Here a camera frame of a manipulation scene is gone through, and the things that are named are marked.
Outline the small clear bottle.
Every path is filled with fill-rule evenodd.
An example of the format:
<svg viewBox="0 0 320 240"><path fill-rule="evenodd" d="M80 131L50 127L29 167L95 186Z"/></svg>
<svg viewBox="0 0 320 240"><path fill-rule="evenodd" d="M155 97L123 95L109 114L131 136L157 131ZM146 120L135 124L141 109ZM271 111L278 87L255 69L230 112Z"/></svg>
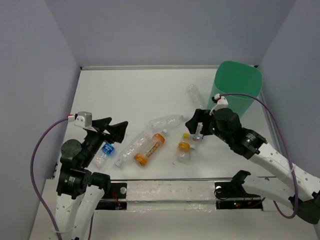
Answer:
<svg viewBox="0 0 320 240"><path fill-rule="evenodd" d="M197 124L197 128L196 128L195 134L193 134L193 135L191 136L191 139L192 139L193 141L195 141L195 142L201 142L201 141L202 141L202 139L203 139L203 137L204 137L203 134L201 133L202 128L203 128L203 124L202 124L201 122L199 122L199 123Z"/></svg>

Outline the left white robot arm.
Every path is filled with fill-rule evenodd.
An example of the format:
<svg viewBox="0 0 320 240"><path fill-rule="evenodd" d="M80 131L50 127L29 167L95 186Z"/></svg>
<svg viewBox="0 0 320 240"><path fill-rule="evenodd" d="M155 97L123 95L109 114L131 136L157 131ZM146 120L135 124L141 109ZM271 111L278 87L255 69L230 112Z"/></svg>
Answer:
<svg viewBox="0 0 320 240"><path fill-rule="evenodd" d="M91 172L88 167L102 144L123 142L129 124L127 121L111 124L111 117L93 120L80 113L71 119L86 135L83 141L65 141L60 149L54 214L58 240L83 239L97 205L112 188L108 174Z"/></svg>

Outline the small yellow cap bottle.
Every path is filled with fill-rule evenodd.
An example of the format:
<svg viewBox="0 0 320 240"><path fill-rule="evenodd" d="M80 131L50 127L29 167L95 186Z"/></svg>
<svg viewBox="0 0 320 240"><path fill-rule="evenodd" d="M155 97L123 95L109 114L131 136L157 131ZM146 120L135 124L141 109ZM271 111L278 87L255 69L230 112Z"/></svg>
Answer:
<svg viewBox="0 0 320 240"><path fill-rule="evenodd" d="M189 133L184 133L177 146L177 161L188 163L191 160L191 152L195 150L195 144Z"/></svg>

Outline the orange label tea bottle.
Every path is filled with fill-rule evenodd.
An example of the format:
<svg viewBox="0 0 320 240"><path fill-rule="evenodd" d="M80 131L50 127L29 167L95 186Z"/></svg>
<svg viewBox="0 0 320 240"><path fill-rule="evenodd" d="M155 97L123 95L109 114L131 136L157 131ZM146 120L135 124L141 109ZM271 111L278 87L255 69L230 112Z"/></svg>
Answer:
<svg viewBox="0 0 320 240"><path fill-rule="evenodd" d="M140 166L146 166L151 156L165 143L165 136L167 134L167 129L163 129L161 132L154 134L146 146L134 156L134 160Z"/></svg>

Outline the clear crushed bottle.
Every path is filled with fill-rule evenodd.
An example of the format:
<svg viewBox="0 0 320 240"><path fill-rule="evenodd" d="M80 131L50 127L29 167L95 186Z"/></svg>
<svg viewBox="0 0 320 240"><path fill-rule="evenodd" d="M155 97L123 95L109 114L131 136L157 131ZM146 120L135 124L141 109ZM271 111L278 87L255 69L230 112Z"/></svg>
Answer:
<svg viewBox="0 0 320 240"><path fill-rule="evenodd" d="M183 115L171 114L150 120L148 126L153 132L157 132L178 127L184 121L185 117Z"/></svg>

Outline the clear bottle white cap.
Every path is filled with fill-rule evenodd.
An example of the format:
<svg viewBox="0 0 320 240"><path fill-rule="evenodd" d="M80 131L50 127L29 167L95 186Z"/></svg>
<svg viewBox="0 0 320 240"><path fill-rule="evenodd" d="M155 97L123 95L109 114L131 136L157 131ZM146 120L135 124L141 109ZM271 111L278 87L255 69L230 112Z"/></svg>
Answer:
<svg viewBox="0 0 320 240"><path fill-rule="evenodd" d="M131 165L134 162L134 156L146 146L150 139L150 135L145 131L142 131L136 135L132 141L121 151L118 159L114 163L115 166L121 169Z"/></svg>

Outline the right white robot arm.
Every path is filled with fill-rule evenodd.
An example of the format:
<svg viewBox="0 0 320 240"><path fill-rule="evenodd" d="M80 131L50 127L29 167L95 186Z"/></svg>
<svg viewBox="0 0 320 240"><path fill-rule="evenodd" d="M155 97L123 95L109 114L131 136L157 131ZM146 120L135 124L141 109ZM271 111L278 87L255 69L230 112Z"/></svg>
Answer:
<svg viewBox="0 0 320 240"><path fill-rule="evenodd" d="M236 154L263 167L274 175L280 186L272 188L267 198L293 207L297 216L316 225L320 221L320 179L309 174L277 152L267 140L252 129L241 125L239 116L229 108L196 109L185 123L191 134L202 124L201 134L215 135Z"/></svg>

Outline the blue label water bottle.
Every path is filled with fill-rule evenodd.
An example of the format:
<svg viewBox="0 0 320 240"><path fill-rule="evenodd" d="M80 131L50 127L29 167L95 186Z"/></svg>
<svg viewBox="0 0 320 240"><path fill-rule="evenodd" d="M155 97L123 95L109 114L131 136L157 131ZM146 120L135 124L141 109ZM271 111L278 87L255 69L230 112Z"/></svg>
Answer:
<svg viewBox="0 0 320 240"><path fill-rule="evenodd" d="M95 154L92 164L100 171L105 171L115 155L115 147L111 143L104 143Z"/></svg>

